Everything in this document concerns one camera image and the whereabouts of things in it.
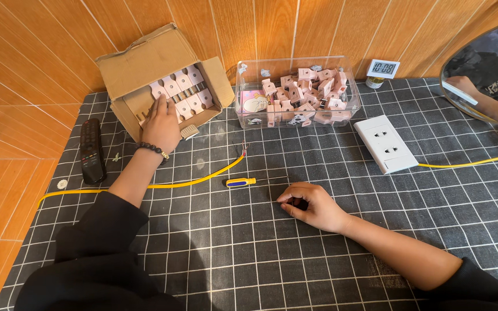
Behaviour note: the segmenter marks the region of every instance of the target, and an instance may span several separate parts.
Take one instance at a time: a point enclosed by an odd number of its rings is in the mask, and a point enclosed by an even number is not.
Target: white wall outlet
[[[385,115],[359,121],[355,128],[384,175],[418,166],[418,161]]]

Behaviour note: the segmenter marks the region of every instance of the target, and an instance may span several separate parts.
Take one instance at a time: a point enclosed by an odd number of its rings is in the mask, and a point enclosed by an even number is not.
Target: beaded bracelet
[[[149,143],[146,142],[139,142],[135,144],[135,149],[137,150],[139,148],[147,148],[162,155],[163,156],[163,161],[161,162],[162,166],[165,165],[166,162],[168,162],[168,160],[170,159],[170,156],[166,152],[162,151],[160,148],[157,148],[156,145],[150,145]]]

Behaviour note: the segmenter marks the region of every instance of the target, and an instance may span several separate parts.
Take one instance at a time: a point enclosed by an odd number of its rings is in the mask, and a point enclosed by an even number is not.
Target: yellow screwdriver handle
[[[236,178],[236,179],[228,179],[226,181],[226,187],[243,187],[247,185],[256,184],[256,178]]]

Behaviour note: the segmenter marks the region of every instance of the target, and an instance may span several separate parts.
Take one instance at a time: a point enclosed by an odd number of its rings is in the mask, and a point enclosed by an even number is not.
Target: small jar
[[[382,86],[382,84],[384,84],[384,80],[385,78],[378,78],[378,77],[368,77],[368,79],[366,79],[366,86],[368,86],[369,88],[380,88],[380,86]]]

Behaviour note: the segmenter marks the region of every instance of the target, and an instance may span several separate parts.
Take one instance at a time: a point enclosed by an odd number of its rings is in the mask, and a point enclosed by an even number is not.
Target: gray grid tablecloth
[[[159,289],[190,310],[417,310],[419,291],[368,251],[290,218],[271,202],[295,181],[323,186],[347,212],[467,256],[498,278],[498,162],[458,169],[411,168],[382,175],[352,124],[385,114],[420,163],[457,164],[498,156],[498,126],[470,118],[434,96],[436,79],[401,79],[377,91],[359,83],[364,103],[341,128],[243,130],[232,108],[180,142],[154,183],[192,180],[239,156],[229,171],[191,187],[148,190],[150,216],[132,250]],[[81,124],[102,121],[109,187],[126,166],[134,141],[108,107],[107,93],[86,96],[48,192],[88,189],[78,161]],[[112,161],[118,153],[121,159]],[[279,177],[229,190],[222,181]],[[78,221],[94,194],[51,197],[38,210],[0,293],[13,309],[22,284],[51,265],[55,235]]]

